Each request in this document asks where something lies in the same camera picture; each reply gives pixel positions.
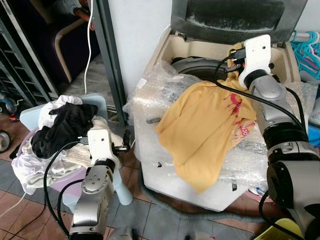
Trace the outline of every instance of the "washing machine drum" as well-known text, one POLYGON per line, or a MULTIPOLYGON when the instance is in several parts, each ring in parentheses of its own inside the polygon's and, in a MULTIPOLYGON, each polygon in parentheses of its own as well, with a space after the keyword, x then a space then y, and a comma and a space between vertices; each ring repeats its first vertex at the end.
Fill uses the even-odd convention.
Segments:
MULTIPOLYGON (((191 56, 187 58, 177 57, 173 59, 171 64, 179 74, 190 74, 201 80, 212 82, 216 67, 219 63, 219 60, 191 56)), ((226 69, 227 64, 222 64, 220 69, 217 71, 217 79, 227 79, 228 73, 226 69)))

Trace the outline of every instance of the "black cable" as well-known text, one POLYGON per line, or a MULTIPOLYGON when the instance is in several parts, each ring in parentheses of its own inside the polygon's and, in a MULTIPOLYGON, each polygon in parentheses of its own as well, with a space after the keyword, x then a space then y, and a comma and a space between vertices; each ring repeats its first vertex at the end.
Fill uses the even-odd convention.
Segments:
POLYGON ((65 144, 64 146, 62 146, 59 151, 57 151, 55 153, 55 155, 53 156, 53 158, 51 159, 51 161, 49 162, 48 166, 46 167, 45 171, 44 171, 44 176, 43 176, 43 190, 44 190, 44 197, 47 201, 48 204, 48 209, 52 215, 52 217, 54 218, 55 222, 59 225, 59 227, 61 228, 61 230, 63 231, 63 233, 66 235, 67 238, 69 238, 69 231, 66 229, 66 227, 63 225, 63 223, 60 222, 60 220, 58 219, 58 217, 56 216, 53 207, 51 206, 50 203, 50 199, 49 199, 49 194, 48 194, 48 186, 47 186, 47 176, 48 176, 48 172, 49 169, 51 167, 51 165, 54 163, 54 161, 56 160, 57 156, 60 154, 60 152, 65 149, 67 146, 71 145, 71 144, 77 144, 79 143, 79 141, 72 141, 69 142, 67 144, 65 144))
POLYGON ((292 232, 292 231, 290 231, 290 230, 288 230, 288 229, 286 229, 286 228, 284 228, 284 227, 282 227, 282 226, 280 226, 280 225, 278 225, 278 224, 270 221, 270 220, 265 216, 264 211, 263 211, 263 207, 264 207, 264 203, 265 203, 265 200, 266 200, 266 198, 267 198, 268 195, 269 195, 269 192, 266 191, 265 194, 262 196, 260 202, 259 202, 259 213, 260 213, 260 216, 261 216, 266 222, 268 222, 270 225, 272 225, 274 228, 276 228, 276 229, 278 229, 278 230, 280 230, 280 231, 282 231, 282 232, 290 235, 291 237, 296 238, 297 240, 304 240, 303 237, 301 237, 301 236, 295 234, 294 232, 292 232))
POLYGON ((252 95, 252 94, 249 94, 249 93, 246 93, 246 92, 242 92, 242 91, 240 91, 240 90, 237 90, 237 89, 234 89, 234 88, 232 88, 232 87, 228 87, 228 86, 225 86, 225 85, 222 85, 221 83, 219 83, 218 80, 216 79, 218 69, 221 67, 221 65, 222 65, 225 61, 227 61, 227 60, 229 60, 229 59, 231 59, 231 58, 232 58, 231 55, 225 57, 225 58, 216 66, 216 69, 215 69, 214 75, 213 75, 213 82, 214 82, 218 87, 220 87, 220 88, 222 88, 222 89, 228 90, 228 91, 230 91, 230 92, 233 92, 233 93, 236 93, 236 94, 245 96, 245 97, 247 97, 247 98, 250 98, 250 99, 253 99, 253 100, 256 100, 256 101, 259 101, 259 102, 261 102, 261 103, 263 103, 263 104, 269 105, 269 106, 271 106, 271 107, 273 107, 273 108, 275 108, 275 109, 283 112, 284 114, 288 115, 288 116, 306 133, 305 127, 304 127, 304 126, 301 124, 301 122, 295 117, 295 115, 293 115, 291 112, 287 111, 287 110, 284 109, 283 107, 281 107, 281 106, 279 106, 279 105, 277 105, 277 104, 274 104, 273 102, 269 102, 269 101, 267 101, 267 100, 265 100, 265 99, 263 99, 263 98, 260 98, 260 97, 258 97, 258 96, 254 96, 254 95, 252 95))
POLYGON ((62 196, 63 196, 65 190, 67 190, 68 187, 70 187, 73 184, 81 183, 83 180, 84 179, 79 179, 79 180, 76 180, 76 181, 69 182, 67 185, 65 185, 62 188, 61 192, 59 193, 58 203, 57 203, 57 212, 58 212, 58 218, 59 218, 61 224, 63 224, 64 227, 66 227, 66 226, 65 226, 64 221, 63 221, 62 216, 61 216, 61 199, 62 199, 62 196))
POLYGON ((32 219, 30 222, 28 222, 26 225, 24 225, 22 228, 20 228, 19 231, 17 231, 12 237, 9 238, 9 240, 12 240, 15 236, 17 236, 23 229, 25 229, 29 224, 31 224, 33 221, 37 220, 38 218, 40 218, 40 216, 44 213, 45 209, 47 206, 47 202, 46 202, 46 198, 44 198, 44 205, 43 205, 43 209, 40 212, 40 214, 35 217, 34 219, 32 219))
POLYGON ((298 104, 301 124, 304 126, 304 131, 307 132, 305 115, 304 115, 304 108, 302 107, 302 103, 300 101, 300 98, 299 98, 298 94, 295 91, 293 91, 292 89, 286 87, 286 90, 294 96, 296 103, 298 104))

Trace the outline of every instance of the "person's hand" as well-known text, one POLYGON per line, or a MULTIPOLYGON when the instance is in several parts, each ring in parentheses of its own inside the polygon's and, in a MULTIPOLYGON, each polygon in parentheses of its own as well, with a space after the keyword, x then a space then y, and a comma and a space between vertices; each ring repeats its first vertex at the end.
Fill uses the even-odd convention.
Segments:
POLYGON ((95 26, 94 26, 93 22, 90 23, 90 30, 91 30, 91 31, 94 31, 94 30, 95 30, 95 26))

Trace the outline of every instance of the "pile of clothes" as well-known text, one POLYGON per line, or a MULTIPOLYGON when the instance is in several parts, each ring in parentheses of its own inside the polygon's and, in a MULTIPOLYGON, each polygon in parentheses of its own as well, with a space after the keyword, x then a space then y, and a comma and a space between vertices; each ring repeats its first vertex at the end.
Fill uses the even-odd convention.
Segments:
MULTIPOLYGON (((109 129, 107 121, 96 116, 98 107, 83 104, 75 96, 60 96, 56 101, 42 107, 38 119, 38 130, 25 141, 21 154, 12 160, 12 168, 23 190, 32 195, 43 187, 45 170, 55 153, 70 142, 78 141, 91 129, 109 129)), ((111 134, 115 146, 122 144, 122 138, 111 134)), ((53 162, 47 185, 74 173, 81 167, 92 167, 89 146, 81 143, 68 145, 53 162)))

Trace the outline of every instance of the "yellow shirt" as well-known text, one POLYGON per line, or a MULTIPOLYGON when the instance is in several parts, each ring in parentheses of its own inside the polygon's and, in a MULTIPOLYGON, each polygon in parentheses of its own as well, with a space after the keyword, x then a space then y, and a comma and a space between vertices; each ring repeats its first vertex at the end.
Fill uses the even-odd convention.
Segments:
MULTIPOLYGON (((245 91, 237 79, 221 84, 245 91)), ((197 191, 213 185, 228 150, 255 126, 251 100, 209 81, 190 86, 155 127, 179 177, 197 191)))

